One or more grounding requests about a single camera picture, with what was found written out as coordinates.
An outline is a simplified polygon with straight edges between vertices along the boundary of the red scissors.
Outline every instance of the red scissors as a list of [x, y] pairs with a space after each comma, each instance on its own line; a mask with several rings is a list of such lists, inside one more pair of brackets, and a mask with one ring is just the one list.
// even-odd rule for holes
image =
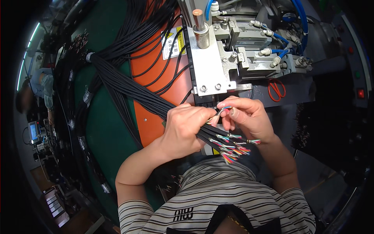
[[[269, 92], [269, 96], [270, 98], [275, 101], [275, 102], [279, 102], [281, 100], [282, 97], [285, 97], [286, 96], [286, 88], [284, 87], [283, 83], [277, 79], [270, 79], [268, 81], [268, 86], [267, 86], [267, 91]], [[278, 86], [277, 86], [277, 83], [280, 84], [282, 87], [283, 87], [283, 95], [281, 95], [281, 92], [279, 91], [278, 89]], [[274, 99], [271, 92], [270, 92], [270, 86], [274, 89], [275, 93], [277, 94], [278, 96], [278, 99]]]

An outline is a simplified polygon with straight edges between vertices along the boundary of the monitor screen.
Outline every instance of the monitor screen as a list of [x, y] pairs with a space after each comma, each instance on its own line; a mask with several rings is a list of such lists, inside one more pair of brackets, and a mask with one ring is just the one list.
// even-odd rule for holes
[[38, 138], [36, 136], [36, 124], [30, 124], [30, 132], [31, 132], [31, 139], [36, 140]]

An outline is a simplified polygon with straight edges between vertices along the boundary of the silver tape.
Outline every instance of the silver tape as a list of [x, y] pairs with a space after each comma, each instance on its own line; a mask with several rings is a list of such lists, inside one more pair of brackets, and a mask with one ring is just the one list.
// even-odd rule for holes
[[86, 55], [86, 61], [87, 61], [87, 62], [89, 62], [89, 63], [91, 62], [90, 59], [91, 59], [91, 55], [92, 55], [93, 53], [95, 53], [95, 52], [90, 52], [90, 53], [88, 53], [88, 54]]
[[70, 127], [70, 130], [73, 130], [75, 128], [75, 122], [73, 119], [69, 120], [68, 125]]
[[73, 81], [73, 70], [70, 70], [69, 81]]
[[78, 137], [78, 141], [80, 144], [80, 148], [84, 151], [86, 149], [85, 148], [85, 137]]
[[93, 97], [93, 95], [88, 90], [86, 90], [86, 92], [83, 96], [83, 101], [85, 103], [87, 103], [87, 108], [90, 106], [92, 97]]
[[107, 183], [102, 184], [101, 187], [104, 190], [104, 193], [110, 193], [110, 188]]

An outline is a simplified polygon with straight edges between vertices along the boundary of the green workbench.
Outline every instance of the green workbench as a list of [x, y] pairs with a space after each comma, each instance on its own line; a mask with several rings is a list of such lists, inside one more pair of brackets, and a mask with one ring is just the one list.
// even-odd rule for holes
[[[72, 38], [87, 30], [89, 35], [86, 49], [102, 50], [114, 41], [119, 28], [123, 24], [125, 14], [126, 1], [99, 0], [78, 26]], [[128, 63], [125, 63], [120, 68], [124, 74], [129, 74], [128, 65]], [[76, 76], [76, 105], [82, 99], [94, 74], [95, 68], [90, 65], [83, 68]], [[134, 103], [132, 100], [129, 100], [128, 103], [133, 119], [136, 119]], [[137, 148], [104, 86], [100, 88], [91, 101], [86, 138], [110, 186], [115, 189], [114, 181], [119, 167], [128, 156], [137, 151]], [[117, 204], [107, 194], [103, 193], [101, 186], [94, 180], [92, 174], [90, 179], [100, 203], [107, 212], [106, 215], [112, 219], [114, 224], [119, 225]], [[154, 196], [149, 189], [147, 189], [147, 197], [154, 210], [163, 204], [162, 199]]]

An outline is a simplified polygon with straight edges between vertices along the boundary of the fingernail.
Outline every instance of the fingernail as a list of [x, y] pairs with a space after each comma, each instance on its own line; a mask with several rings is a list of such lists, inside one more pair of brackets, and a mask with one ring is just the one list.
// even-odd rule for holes
[[231, 115], [232, 117], [235, 117], [235, 114], [236, 114], [236, 108], [233, 107], [233, 108], [231, 108], [231, 110], [230, 110], [230, 115]]

